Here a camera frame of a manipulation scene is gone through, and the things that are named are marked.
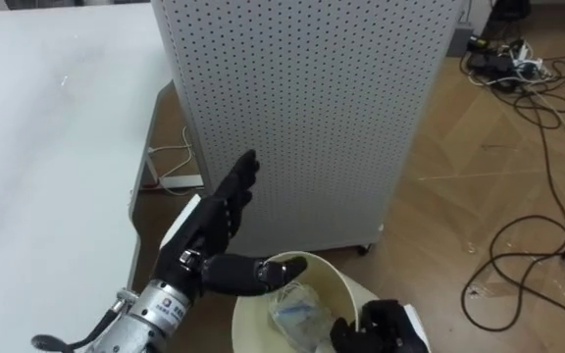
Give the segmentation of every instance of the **wooden floor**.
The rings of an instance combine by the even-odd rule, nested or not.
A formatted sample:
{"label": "wooden floor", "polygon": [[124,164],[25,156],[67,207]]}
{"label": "wooden floor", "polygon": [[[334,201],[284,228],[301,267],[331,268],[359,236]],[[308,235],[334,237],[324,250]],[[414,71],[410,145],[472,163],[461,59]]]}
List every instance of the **wooden floor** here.
{"label": "wooden floor", "polygon": [[[565,7],[535,8],[523,25],[536,56],[565,55]],[[565,96],[565,88],[560,89]],[[157,122],[156,145],[179,143],[176,102]],[[547,133],[555,186],[565,205],[565,132]],[[182,155],[161,156],[170,167]],[[154,248],[183,197],[142,195],[135,222],[144,236],[136,286],[145,283]],[[495,232],[517,217],[541,213],[562,220],[546,186],[539,132],[510,107],[472,85],[447,59],[413,143],[408,163],[385,219],[385,233],[373,251],[320,253],[344,273],[382,298],[413,304],[434,352],[565,352],[565,313],[526,295],[516,326],[490,333],[472,326],[459,306],[459,294],[475,268],[488,258]],[[530,222],[509,231],[496,252],[551,251],[563,233]],[[514,277],[526,260],[501,263]],[[538,265],[528,284],[565,305],[565,263]],[[516,288],[492,272],[470,288],[467,305],[487,326],[502,326],[516,306]],[[231,352],[234,300],[207,295],[189,313],[169,352]]]}

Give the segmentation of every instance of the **white table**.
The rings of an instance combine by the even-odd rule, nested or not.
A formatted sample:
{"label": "white table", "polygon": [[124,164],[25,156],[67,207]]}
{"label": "white table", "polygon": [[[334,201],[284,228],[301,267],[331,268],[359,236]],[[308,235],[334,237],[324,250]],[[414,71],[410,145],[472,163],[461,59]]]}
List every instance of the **white table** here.
{"label": "white table", "polygon": [[170,79],[149,4],[0,13],[0,352],[82,339],[131,281]]}

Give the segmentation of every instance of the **robotic arm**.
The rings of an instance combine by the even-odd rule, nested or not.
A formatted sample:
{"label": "robotic arm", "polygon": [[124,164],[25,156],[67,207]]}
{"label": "robotic arm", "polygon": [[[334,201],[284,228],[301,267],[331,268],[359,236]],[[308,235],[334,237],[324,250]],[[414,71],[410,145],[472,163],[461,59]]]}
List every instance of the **robotic arm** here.
{"label": "robotic arm", "polygon": [[67,344],[40,334],[31,343],[47,352],[164,352],[167,339],[205,290],[256,296],[277,290],[306,269],[306,260],[283,263],[225,254],[252,199],[259,163],[253,150],[235,163],[211,196],[203,198],[158,257],[152,279],[140,295],[122,289],[117,301],[82,341]]}

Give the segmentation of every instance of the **wall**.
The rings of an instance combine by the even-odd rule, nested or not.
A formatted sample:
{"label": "wall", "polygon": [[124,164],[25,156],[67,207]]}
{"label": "wall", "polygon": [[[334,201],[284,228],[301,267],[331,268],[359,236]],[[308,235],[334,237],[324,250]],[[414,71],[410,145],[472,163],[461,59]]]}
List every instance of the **wall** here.
{"label": "wall", "polygon": [[[464,0],[461,7],[462,13],[466,14],[468,6],[472,4],[470,18],[466,21],[466,16],[460,18],[460,23],[468,23],[474,29],[475,34],[481,34],[483,28],[486,27],[489,14],[491,13],[492,4],[496,0]],[[536,4],[565,4],[565,0],[531,0],[532,5]]]}

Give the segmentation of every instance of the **transparent plastic bag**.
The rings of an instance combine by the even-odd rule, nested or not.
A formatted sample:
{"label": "transparent plastic bag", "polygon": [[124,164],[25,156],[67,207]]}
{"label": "transparent plastic bag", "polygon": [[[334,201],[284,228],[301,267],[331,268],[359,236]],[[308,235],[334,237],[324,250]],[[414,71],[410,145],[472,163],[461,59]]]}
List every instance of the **transparent plastic bag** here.
{"label": "transparent plastic bag", "polygon": [[269,300],[270,316],[298,352],[330,352],[334,318],[307,284],[291,282]]}

